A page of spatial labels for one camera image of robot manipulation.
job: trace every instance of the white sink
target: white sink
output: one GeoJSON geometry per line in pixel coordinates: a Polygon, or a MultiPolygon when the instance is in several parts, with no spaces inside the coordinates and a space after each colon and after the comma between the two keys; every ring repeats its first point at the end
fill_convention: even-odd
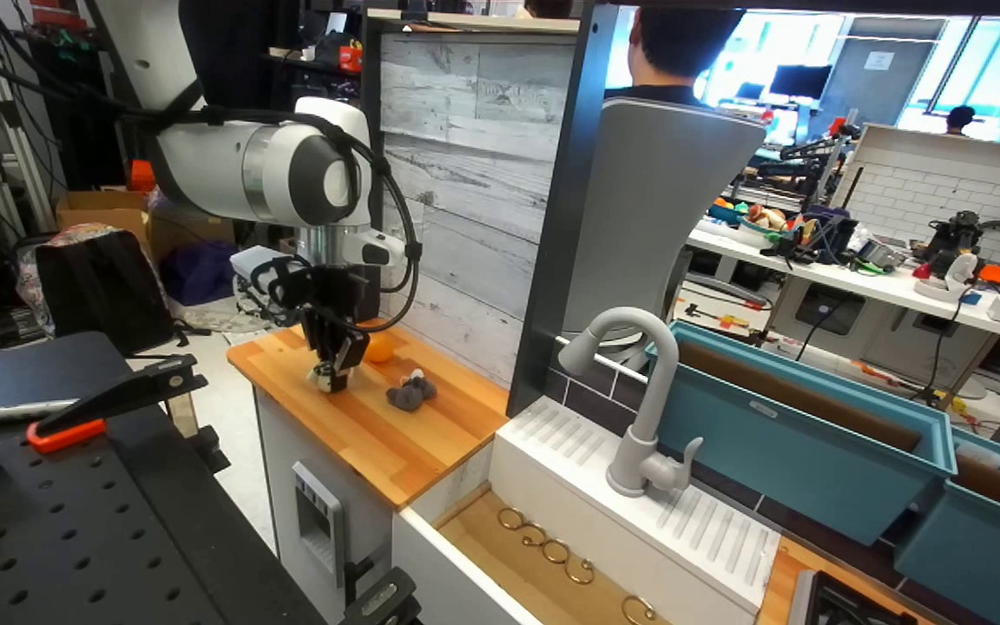
{"type": "Polygon", "coordinates": [[[678,505],[616,495],[605,484],[616,446],[605,426],[537,399],[402,511],[392,521],[392,564],[418,579],[425,622],[549,622],[438,533],[484,490],[641,598],[663,622],[755,622],[777,533],[698,488],[678,505]]]}

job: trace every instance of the floor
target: floor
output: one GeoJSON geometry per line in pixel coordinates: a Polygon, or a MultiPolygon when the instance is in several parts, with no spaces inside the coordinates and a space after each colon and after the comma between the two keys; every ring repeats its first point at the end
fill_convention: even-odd
{"type": "Polygon", "coordinates": [[[274,549],[271,509],[263,488],[263,454],[254,415],[250,383],[227,361],[232,344],[254,342],[271,330],[259,319],[237,314],[232,298],[181,311],[190,328],[212,330],[210,337],[189,337],[189,347],[162,344],[146,356],[195,356],[198,371],[210,379],[204,391],[190,393],[198,426],[215,426],[230,468],[215,480],[230,499],[247,513],[254,533],[274,549]]]}

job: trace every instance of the person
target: person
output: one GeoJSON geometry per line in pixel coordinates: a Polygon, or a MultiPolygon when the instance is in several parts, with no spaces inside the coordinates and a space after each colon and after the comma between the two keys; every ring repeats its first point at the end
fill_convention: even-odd
{"type": "Polygon", "coordinates": [[[632,87],[607,97],[703,105],[696,80],[715,64],[743,11],[638,3],[627,34],[632,87]]]}
{"type": "Polygon", "coordinates": [[[949,137],[962,137],[962,129],[976,122],[976,107],[962,105],[949,111],[949,137]]]}

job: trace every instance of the sink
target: sink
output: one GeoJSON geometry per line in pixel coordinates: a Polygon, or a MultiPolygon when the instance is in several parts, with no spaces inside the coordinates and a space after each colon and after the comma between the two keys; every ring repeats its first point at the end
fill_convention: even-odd
{"type": "Polygon", "coordinates": [[[777,533],[686,488],[605,484],[619,438],[537,399],[392,521],[425,622],[718,622],[764,606],[777,533]]]}

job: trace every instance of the robotic arm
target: robotic arm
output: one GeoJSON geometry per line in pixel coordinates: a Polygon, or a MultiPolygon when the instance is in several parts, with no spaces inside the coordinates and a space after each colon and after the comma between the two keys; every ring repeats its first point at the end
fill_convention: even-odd
{"type": "Polygon", "coordinates": [[[220,111],[198,90],[181,32],[181,0],[89,0],[133,97],[153,122],[153,165],[162,194],[200,212],[298,231],[298,258],[263,254],[247,269],[254,289],[298,319],[318,350],[313,379],[339,393],[373,330],[402,319],[418,289],[419,244],[389,165],[369,149],[358,107],[303,97],[294,116],[220,111]],[[405,244],[373,231],[373,200],[389,193],[405,244]],[[405,258],[405,306],[389,322],[361,322],[365,269],[405,258]]]}

